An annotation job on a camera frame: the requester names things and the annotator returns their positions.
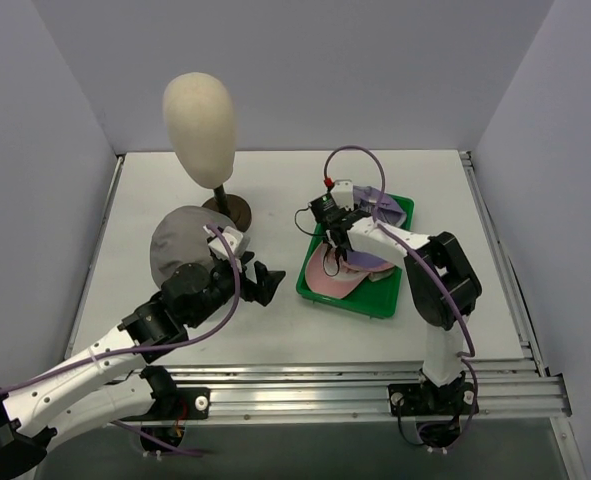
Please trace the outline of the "grey bucket hat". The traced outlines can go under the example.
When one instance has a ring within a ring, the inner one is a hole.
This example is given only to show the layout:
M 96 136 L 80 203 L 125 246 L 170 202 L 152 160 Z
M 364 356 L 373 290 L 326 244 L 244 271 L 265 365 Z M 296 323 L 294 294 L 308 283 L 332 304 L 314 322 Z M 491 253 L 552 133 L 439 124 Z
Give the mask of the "grey bucket hat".
M 173 210 L 156 227 L 151 237 L 149 260 L 152 279 L 159 289 L 182 264 L 199 263 L 208 269 L 213 266 L 213 256 L 207 245 L 209 235 L 204 231 L 207 224 L 221 229 L 236 228 L 228 217 L 197 206 Z

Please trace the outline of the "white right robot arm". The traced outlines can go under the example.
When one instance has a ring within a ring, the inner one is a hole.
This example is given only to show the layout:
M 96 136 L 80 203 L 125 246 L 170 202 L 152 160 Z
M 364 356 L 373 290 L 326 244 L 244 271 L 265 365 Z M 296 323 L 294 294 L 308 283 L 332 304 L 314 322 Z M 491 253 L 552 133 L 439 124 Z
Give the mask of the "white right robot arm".
M 452 383 L 475 356 L 465 318 L 482 294 L 478 279 L 458 239 L 450 232 L 426 235 L 386 224 L 361 210 L 338 206 L 330 194 L 309 203 L 323 238 L 341 254 L 367 253 L 407 275 L 413 304 L 427 323 L 425 377 L 419 400 L 430 412 L 444 411 L 455 400 Z

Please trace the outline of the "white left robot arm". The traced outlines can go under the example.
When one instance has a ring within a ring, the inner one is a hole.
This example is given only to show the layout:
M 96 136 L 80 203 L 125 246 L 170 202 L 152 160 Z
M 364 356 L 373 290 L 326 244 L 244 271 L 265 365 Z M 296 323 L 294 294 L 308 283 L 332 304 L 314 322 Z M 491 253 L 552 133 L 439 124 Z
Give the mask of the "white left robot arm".
M 88 430 L 127 418 L 170 419 L 181 395 L 156 360 L 191 344 L 188 331 L 227 302 L 268 305 L 286 274 L 247 252 L 212 269 L 180 266 L 160 290 L 87 349 L 17 389 L 0 387 L 0 479 L 14 479 Z

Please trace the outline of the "purple baseball cap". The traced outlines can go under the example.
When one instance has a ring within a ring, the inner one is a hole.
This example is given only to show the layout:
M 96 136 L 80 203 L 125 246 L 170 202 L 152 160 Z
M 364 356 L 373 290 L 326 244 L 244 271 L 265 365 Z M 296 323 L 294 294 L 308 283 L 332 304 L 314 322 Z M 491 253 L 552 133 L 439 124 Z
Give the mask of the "purple baseball cap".
M 371 213 L 376 206 L 380 191 L 372 186 L 354 186 L 354 206 L 362 211 Z M 395 227 L 401 227 L 406 219 L 407 213 L 390 195 L 384 194 L 381 205 L 377 209 L 377 218 Z M 347 265 L 354 270 L 376 272 L 389 269 L 387 262 L 374 255 L 364 252 L 347 252 Z

